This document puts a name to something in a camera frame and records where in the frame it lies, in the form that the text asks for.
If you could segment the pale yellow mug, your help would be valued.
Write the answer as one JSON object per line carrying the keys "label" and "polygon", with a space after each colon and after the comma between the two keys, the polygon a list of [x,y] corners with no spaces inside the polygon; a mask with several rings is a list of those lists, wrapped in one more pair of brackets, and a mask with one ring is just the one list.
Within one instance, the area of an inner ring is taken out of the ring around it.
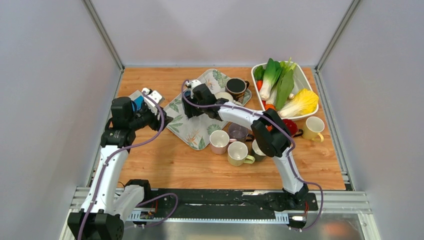
{"label": "pale yellow mug", "polygon": [[312,140],[314,142],[322,143],[324,141],[324,136],[322,131],[325,129],[324,121],[316,116],[310,116],[306,119],[303,126],[302,138],[306,140]]}

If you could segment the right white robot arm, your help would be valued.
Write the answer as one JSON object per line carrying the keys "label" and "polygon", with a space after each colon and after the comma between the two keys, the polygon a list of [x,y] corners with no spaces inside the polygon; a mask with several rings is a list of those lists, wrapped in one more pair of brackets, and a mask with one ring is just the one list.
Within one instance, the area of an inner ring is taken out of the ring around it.
{"label": "right white robot arm", "polygon": [[296,146],[291,133],[275,110],[259,111],[217,99],[206,84],[185,80],[181,86],[185,114],[188,118],[206,115],[210,119],[231,122],[253,132],[259,149],[272,158],[283,184],[286,205],[300,208],[309,192],[308,183],[300,177],[293,159]]}

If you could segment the lime green faceted mug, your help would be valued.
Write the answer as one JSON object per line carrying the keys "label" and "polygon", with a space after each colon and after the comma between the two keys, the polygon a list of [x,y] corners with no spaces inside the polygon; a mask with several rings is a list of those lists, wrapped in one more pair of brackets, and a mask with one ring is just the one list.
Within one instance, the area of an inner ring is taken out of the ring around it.
{"label": "lime green faceted mug", "polygon": [[235,167],[243,164],[253,164],[256,159],[254,156],[249,155],[247,145],[240,141],[232,142],[227,148],[227,160]]}

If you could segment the purple mug black handle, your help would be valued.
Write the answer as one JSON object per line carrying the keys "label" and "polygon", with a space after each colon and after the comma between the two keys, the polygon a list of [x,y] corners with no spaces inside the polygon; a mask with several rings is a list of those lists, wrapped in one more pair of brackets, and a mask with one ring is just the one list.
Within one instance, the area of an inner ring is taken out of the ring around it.
{"label": "purple mug black handle", "polygon": [[231,123],[228,127],[228,134],[232,139],[239,142],[253,142],[255,137],[249,133],[249,129],[236,123]]}

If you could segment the dark blue faceted mug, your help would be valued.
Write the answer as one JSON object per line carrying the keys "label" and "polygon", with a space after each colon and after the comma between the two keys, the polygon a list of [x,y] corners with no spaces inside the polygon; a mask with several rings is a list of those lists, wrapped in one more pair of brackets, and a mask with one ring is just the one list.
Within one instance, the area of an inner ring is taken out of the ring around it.
{"label": "dark blue faceted mug", "polygon": [[192,95],[192,91],[191,91],[191,90],[189,90],[189,89],[186,89],[186,90],[183,92],[183,96],[184,96],[187,100],[191,100],[191,99],[192,99],[191,95]]}

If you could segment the dark green faceted mug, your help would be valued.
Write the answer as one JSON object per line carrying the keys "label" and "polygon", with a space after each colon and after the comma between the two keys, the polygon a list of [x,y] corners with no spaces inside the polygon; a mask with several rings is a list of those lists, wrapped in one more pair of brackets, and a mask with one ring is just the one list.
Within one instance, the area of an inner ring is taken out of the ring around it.
{"label": "dark green faceted mug", "polygon": [[250,155],[255,158],[255,162],[261,162],[268,157],[261,151],[256,139],[251,144]]}

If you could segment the pink faceted mug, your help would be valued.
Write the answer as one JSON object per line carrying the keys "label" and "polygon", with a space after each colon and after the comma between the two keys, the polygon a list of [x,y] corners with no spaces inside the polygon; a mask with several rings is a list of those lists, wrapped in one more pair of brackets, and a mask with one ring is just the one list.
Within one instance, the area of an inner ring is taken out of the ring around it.
{"label": "pink faceted mug", "polygon": [[237,139],[231,138],[224,130],[215,130],[209,136],[209,144],[211,151],[217,155],[224,154],[229,144],[236,142]]}

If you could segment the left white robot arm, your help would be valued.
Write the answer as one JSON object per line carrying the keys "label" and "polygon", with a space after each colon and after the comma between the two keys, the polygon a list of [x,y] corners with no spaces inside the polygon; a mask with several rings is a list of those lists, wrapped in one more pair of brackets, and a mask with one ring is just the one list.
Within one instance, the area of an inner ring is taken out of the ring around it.
{"label": "left white robot arm", "polygon": [[167,116],[160,104],[158,92],[142,96],[139,101],[130,97],[112,100],[111,117],[100,139],[100,155],[89,193],[78,212],[72,212],[67,225],[77,240],[120,240],[124,225],[138,204],[147,207],[153,201],[148,180],[133,179],[116,196],[116,185],[127,160],[136,131],[146,126],[158,134],[173,118]]}

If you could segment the red mug black handle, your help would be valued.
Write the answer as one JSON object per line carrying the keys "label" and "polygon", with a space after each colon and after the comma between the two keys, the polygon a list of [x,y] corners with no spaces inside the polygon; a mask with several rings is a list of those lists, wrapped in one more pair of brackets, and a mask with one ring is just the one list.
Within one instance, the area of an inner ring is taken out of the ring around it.
{"label": "red mug black handle", "polygon": [[301,137],[304,134],[304,131],[302,129],[299,129],[297,124],[291,120],[291,119],[283,119],[284,124],[289,130],[290,135],[293,138]]}

